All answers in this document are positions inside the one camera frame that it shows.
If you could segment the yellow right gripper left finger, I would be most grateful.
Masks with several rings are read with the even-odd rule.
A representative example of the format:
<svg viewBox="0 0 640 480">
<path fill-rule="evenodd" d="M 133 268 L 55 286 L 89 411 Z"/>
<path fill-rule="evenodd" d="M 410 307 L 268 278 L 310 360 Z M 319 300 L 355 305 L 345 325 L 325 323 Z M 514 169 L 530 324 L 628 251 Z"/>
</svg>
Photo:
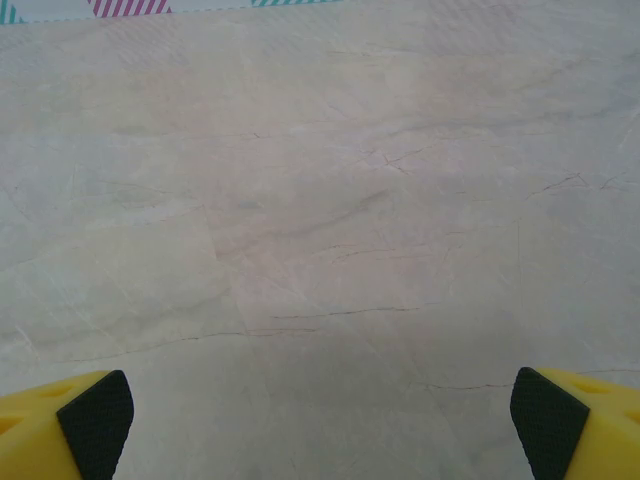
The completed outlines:
<svg viewBox="0 0 640 480">
<path fill-rule="evenodd" d="M 121 370 L 4 395 L 1 477 L 110 480 L 133 419 L 133 397 Z"/>
</svg>

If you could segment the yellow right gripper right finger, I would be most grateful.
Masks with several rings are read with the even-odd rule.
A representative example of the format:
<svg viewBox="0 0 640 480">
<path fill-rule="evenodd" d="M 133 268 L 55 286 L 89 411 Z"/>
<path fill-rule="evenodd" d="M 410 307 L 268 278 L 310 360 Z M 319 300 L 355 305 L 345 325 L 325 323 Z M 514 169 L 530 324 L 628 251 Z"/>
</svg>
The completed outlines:
<svg viewBox="0 0 640 480">
<path fill-rule="evenodd" d="M 639 391 L 558 369 L 521 368 L 510 414 L 536 480 L 639 478 Z"/>
</svg>

